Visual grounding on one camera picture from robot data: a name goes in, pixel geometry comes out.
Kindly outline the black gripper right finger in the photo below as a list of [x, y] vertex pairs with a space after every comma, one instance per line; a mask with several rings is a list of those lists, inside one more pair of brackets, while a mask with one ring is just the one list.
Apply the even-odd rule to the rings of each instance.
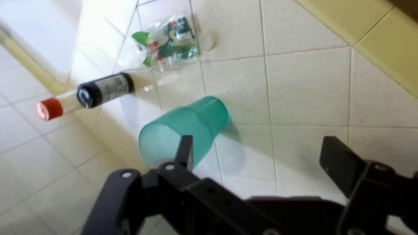
[[322, 138], [319, 163], [345, 197], [350, 197], [367, 163], [334, 135]]

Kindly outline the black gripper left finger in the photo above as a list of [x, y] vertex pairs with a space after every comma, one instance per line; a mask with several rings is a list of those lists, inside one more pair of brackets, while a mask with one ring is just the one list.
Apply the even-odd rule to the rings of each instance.
[[179, 147], [175, 155], [175, 160], [191, 169], [193, 167], [193, 137], [192, 135], [183, 135], [179, 142]]

